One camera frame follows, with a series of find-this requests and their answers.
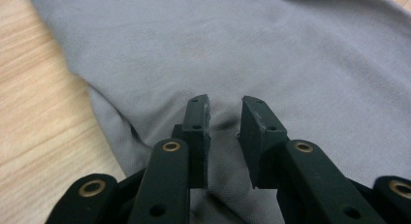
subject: gray cloth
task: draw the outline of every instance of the gray cloth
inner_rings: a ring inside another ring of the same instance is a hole
[[[252,190],[235,138],[243,95],[364,185],[411,178],[411,17],[389,0],[32,2],[127,176],[208,94],[209,189],[191,192],[193,220],[283,222],[275,190]]]

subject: table surface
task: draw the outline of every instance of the table surface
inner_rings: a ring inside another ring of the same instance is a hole
[[[411,11],[411,0],[394,0]],[[124,174],[30,0],[0,0],[0,223],[44,223],[78,178]]]

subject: gray fabric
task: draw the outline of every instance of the gray fabric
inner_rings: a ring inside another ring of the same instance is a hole
[[[181,123],[188,99],[208,94],[209,190],[192,191],[193,219],[283,222],[275,191],[251,189],[235,138],[243,95],[358,182],[411,178],[411,17],[391,1],[32,1],[88,82],[127,176]]]

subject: wooden table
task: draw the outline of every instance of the wooden table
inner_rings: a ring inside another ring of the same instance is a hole
[[[411,0],[394,0],[411,11]],[[0,0],[0,223],[44,223],[81,176],[124,174],[30,0]]]

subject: wood grain surface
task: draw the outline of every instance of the wood grain surface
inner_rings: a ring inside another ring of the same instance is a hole
[[[411,0],[394,0],[411,11]],[[81,176],[124,174],[94,119],[85,82],[30,0],[0,0],[0,223],[44,223]]]

